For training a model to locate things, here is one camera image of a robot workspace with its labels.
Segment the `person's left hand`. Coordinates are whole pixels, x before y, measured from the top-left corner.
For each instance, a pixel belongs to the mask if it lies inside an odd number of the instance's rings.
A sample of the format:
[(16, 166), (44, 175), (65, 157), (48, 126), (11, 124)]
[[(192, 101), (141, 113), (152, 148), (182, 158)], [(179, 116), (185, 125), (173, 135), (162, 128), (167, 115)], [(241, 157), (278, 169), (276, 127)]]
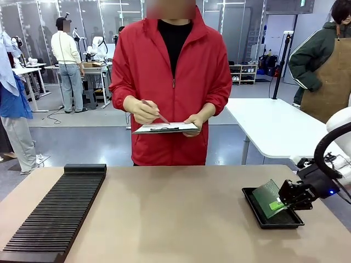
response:
[(196, 137), (200, 134), (202, 125), (203, 125), (203, 119), (200, 114), (195, 114), (191, 115), (188, 119), (184, 121), (185, 124), (194, 124), (197, 127), (197, 131), (188, 131), (184, 132), (183, 135), (186, 136), (187, 138), (192, 138)]

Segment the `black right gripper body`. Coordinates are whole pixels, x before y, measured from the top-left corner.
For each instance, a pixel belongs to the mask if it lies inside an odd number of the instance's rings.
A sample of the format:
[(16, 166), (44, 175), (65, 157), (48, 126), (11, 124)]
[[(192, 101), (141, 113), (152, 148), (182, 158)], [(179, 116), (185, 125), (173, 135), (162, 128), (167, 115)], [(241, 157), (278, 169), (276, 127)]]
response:
[(312, 164), (297, 172), (304, 185), (307, 185), (316, 198), (326, 199), (337, 193), (336, 183)]

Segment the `person's right hand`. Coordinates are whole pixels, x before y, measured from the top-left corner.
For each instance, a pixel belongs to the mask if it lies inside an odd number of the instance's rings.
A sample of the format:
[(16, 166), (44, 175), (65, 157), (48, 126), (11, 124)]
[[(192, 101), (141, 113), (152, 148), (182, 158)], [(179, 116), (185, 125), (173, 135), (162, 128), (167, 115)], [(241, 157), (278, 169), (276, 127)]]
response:
[(124, 99), (123, 107), (141, 125), (150, 124), (160, 116), (158, 106), (153, 101), (138, 100), (133, 96), (127, 96)]

